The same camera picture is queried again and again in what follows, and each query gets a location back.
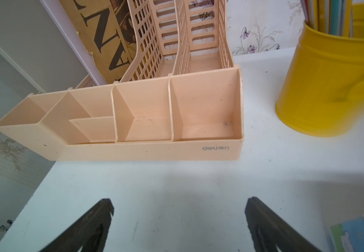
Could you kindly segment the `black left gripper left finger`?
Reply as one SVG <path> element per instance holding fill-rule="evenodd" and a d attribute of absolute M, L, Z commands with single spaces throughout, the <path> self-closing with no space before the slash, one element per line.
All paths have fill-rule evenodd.
<path fill-rule="evenodd" d="M 102 252 L 105 247 L 114 207 L 108 198 L 101 199 L 43 252 Z"/>

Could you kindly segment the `blue tissue paper pack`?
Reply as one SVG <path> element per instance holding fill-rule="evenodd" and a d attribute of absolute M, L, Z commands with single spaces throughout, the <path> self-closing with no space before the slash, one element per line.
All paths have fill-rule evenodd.
<path fill-rule="evenodd" d="M 330 231 L 336 252 L 364 252 L 364 215 L 331 226 Z"/>

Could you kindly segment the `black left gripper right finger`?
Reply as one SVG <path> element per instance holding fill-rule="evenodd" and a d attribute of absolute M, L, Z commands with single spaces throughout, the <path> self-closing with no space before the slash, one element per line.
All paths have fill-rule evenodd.
<path fill-rule="evenodd" d="M 256 252 L 318 252 L 259 198 L 247 201 L 245 216 Z"/>

